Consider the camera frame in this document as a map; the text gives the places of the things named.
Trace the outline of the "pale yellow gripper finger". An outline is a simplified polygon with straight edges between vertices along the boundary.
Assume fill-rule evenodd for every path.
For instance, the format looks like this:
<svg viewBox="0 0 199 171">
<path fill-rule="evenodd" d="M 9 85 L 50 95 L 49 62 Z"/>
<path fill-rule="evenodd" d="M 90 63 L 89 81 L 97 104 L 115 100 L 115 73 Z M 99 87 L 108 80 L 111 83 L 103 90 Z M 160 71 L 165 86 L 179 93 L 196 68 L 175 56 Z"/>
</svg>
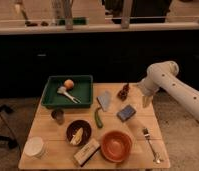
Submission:
<svg viewBox="0 0 199 171">
<path fill-rule="evenodd" d="M 142 107 L 146 108 L 150 105 L 152 101 L 152 97 L 151 96 L 143 96 L 142 97 Z"/>
</svg>

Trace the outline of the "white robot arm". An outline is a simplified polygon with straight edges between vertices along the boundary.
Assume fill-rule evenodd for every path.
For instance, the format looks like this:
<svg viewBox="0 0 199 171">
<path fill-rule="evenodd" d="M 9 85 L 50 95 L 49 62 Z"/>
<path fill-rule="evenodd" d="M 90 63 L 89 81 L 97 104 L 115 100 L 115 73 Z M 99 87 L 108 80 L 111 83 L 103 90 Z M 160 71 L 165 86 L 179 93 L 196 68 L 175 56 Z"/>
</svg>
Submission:
<svg viewBox="0 0 199 171">
<path fill-rule="evenodd" d="M 148 99 L 162 88 L 199 121 L 199 91 L 180 81 L 178 73 L 179 66 L 175 61 L 151 64 L 146 77 L 137 83 L 143 94 L 143 105 L 146 106 Z"/>
</svg>

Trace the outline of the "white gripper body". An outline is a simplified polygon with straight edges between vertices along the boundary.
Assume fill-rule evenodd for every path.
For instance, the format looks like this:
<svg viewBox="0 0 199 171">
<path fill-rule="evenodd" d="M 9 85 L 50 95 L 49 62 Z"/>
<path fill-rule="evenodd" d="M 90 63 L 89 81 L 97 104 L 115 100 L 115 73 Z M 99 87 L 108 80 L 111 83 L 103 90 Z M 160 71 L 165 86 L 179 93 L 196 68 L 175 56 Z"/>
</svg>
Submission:
<svg viewBox="0 0 199 171">
<path fill-rule="evenodd" d="M 148 77 L 143 78 L 137 86 L 144 96 L 153 96 L 159 90 L 159 86 Z"/>
</svg>

